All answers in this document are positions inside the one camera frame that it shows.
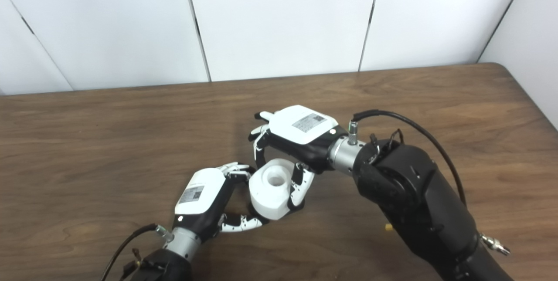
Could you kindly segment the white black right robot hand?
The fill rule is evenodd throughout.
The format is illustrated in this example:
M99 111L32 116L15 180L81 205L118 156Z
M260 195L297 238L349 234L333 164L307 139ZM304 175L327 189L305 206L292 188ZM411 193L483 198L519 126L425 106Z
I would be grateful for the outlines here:
M248 136L256 166L266 164L268 146L296 159L287 206L299 210L314 176L333 170L330 151L337 140L347 137L347 131L334 118L301 105L274 113L257 112L254 117L265 122Z

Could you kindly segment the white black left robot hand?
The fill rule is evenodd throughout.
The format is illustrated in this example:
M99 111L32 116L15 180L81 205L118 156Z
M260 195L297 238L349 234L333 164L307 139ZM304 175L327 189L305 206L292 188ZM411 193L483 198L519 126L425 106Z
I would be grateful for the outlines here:
M219 233L237 233L267 225L270 220L251 208L247 215L226 212L238 184L256 172L250 165L232 162L194 173L174 208L173 229L191 231L202 243Z

